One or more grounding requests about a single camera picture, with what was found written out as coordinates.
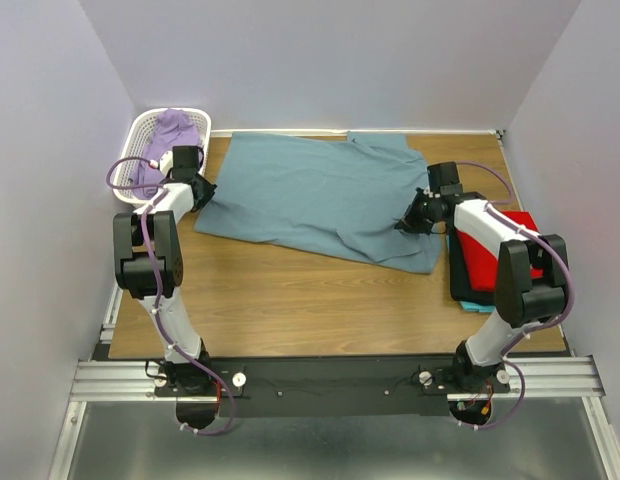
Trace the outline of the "blue-grey t shirt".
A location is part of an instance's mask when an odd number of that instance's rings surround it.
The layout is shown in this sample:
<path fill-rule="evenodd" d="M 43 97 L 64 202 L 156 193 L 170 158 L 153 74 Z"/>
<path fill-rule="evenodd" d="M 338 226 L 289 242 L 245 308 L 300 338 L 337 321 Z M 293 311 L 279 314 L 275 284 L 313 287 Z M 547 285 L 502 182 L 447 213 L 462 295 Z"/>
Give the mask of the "blue-grey t shirt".
<path fill-rule="evenodd" d="M 438 238 L 395 227 L 428 185 L 426 159 L 403 135 L 236 132 L 216 184 L 198 233 L 414 274 L 432 273 L 441 253 Z"/>

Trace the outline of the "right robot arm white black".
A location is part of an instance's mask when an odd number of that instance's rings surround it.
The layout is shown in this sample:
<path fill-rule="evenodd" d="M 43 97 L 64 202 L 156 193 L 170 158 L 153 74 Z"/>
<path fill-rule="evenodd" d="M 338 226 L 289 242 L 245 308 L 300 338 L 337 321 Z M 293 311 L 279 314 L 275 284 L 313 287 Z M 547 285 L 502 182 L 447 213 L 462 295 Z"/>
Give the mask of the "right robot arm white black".
<path fill-rule="evenodd" d="M 477 192 L 466 192 L 457 164 L 427 168 L 429 186 L 395 224 L 397 230 L 429 234 L 443 223 L 468 234 L 497 262 L 494 311 L 457 347 L 447 375 L 459 390 L 479 389 L 497 375 L 505 357 L 529 334 L 562 323 L 574 293 L 565 241 L 542 235 L 508 218 Z"/>

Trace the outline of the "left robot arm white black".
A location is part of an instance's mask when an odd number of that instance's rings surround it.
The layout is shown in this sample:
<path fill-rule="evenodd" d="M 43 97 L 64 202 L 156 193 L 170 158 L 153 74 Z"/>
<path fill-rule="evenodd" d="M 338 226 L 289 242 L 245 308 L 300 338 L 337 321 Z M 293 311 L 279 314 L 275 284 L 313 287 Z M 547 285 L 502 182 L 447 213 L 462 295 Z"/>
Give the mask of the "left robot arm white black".
<path fill-rule="evenodd" d="M 163 346 L 159 372 L 152 376 L 168 395 L 204 396 L 218 387 L 210 370 L 210 357 L 187 314 L 180 287 L 184 261 L 178 223 L 201 210 L 214 196 L 216 186 L 202 174 L 204 150 L 175 146 L 168 160 L 138 156 L 115 162 L 106 177 L 114 191 L 134 185 L 113 181 L 114 172 L 127 162 L 145 163 L 165 177 L 150 187 L 156 191 L 144 205 L 113 219 L 114 270 L 118 286 L 137 300 L 150 316 Z"/>

